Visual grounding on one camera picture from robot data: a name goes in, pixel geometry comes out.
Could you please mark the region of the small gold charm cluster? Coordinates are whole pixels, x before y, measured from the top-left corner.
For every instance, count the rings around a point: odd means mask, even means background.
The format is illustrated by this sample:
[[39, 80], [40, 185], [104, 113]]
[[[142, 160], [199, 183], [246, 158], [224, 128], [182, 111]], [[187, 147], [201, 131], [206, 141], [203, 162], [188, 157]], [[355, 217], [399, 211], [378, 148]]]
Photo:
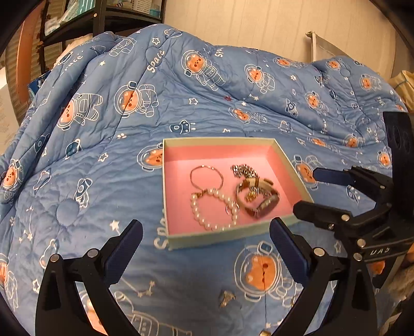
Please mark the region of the small gold charm cluster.
[[257, 192], [255, 190], [250, 190], [245, 196], [245, 201], [247, 203], [253, 202], [257, 198]]

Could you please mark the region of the black metal shelf rack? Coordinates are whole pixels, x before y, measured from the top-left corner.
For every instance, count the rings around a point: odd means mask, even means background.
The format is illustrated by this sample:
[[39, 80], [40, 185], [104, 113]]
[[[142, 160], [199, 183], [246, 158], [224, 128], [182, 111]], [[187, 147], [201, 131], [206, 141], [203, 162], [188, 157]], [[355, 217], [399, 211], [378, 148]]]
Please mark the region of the black metal shelf rack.
[[37, 48], [42, 74], [48, 71], [45, 61], [46, 47], [60, 43], [62, 48], [66, 48], [65, 43], [68, 40], [77, 39], [87, 34], [96, 36], [105, 31], [124, 35], [134, 28], [142, 28], [164, 22], [166, 11], [165, 1], [152, 1], [152, 5], [159, 7], [158, 14], [109, 5], [106, 1], [96, 1], [91, 9], [60, 25], [59, 28], [50, 34], [46, 34], [45, 24], [49, 4], [50, 2], [47, 1], [41, 12], [41, 28]]

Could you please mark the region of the thin rose gold bangle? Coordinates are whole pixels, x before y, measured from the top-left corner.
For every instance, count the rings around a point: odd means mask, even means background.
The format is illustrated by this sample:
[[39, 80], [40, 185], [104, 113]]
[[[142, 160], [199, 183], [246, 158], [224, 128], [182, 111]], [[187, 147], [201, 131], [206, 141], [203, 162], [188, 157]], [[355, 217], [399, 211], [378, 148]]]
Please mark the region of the thin rose gold bangle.
[[222, 190], [225, 179], [217, 168], [201, 164], [189, 172], [189, 181], [196, 193], [205, 194]]

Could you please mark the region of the brown strap wristwatch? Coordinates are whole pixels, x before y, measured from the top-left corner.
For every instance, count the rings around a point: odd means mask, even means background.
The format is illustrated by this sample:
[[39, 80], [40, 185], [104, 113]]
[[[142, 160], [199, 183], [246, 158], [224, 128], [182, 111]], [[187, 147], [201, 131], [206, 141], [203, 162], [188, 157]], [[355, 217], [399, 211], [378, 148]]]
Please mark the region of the brown strap wristwatch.
[[[255, 190], [257, 198], [250, 203], [245, 201], [248, 191]], [[248, 178], [235, 188], [235, 198], [240, 209], [252, 218], [262, 218], [269, 214], [279, 204], [279, 192], [269, 179]]]

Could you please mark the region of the gold square earring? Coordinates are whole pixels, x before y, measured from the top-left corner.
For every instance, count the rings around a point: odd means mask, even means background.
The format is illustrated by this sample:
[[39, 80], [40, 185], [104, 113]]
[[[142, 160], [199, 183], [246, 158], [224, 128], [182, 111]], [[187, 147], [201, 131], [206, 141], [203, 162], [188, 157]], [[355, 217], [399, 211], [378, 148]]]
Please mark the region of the gold square earring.
[[228, 304], [235, 299], [236, 299], [236, 296], [235, 294], [233, 294], [233, 292], [227, 291], [227, 290], [223, 291], [220, 295], [219, 308], [224, 308], [228, 306]]

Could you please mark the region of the cream tote bag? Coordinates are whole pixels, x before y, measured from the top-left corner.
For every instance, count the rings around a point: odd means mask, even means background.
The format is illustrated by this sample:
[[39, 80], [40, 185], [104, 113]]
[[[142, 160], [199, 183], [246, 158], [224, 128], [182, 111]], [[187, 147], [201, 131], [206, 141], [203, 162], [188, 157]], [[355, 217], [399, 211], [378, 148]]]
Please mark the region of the cream tote bag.
[[401, 97], [403, 104], [409, 113], [414, 109], [414, 75], [413, 72], [402, 70], [393, 78], [388, 80], [397, 94]]

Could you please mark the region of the blue astronaut print quilt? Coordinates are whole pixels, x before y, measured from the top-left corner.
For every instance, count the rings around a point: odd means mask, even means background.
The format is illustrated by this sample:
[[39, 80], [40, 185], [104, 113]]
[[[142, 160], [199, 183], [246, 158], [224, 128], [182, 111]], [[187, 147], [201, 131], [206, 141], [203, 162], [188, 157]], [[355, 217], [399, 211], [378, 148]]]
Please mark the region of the blue astronaut print quilt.
[[[268, 232], [169, 248], [163, 141], [274, 139], [314, 201], [358, 214], [372, 201], [311, 174], [391, 174], [382, 114], [404, 110], [384, 79], [348, 57], [306, 64], [167, 25], [96, 36], [49, 73], [1, 156], [1, 294], [33, 335], [50, 256], [78, 257], [136, 219], [143, 242], [111, 291], [139, 333], [274, 330], [302, 287]], [[236, 299], [219, 308], [225, 290]]]

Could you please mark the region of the pink lined jewelry box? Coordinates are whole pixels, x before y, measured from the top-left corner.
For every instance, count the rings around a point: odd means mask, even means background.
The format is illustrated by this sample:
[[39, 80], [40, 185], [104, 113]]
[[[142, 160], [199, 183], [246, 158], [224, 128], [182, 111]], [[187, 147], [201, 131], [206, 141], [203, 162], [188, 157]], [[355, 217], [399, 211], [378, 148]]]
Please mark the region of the pink lined jewelry box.
[[[270, 221], [298, 222], [293, 206], [311, 195], [295, 167], [274, 139], [247, 137], [169, 138], [163, 141], [163, 194], [166, 237], [171, 250], [206, 246], [264, 234]], [[224, 176], [222, 190], [196, 193], [189, 172], [201, 164]], [[232, 166], [247, 164], [279, 192], [279, 204], [266, 216], [252, 218], [240, 209], [235, 188], [242, 182]]]

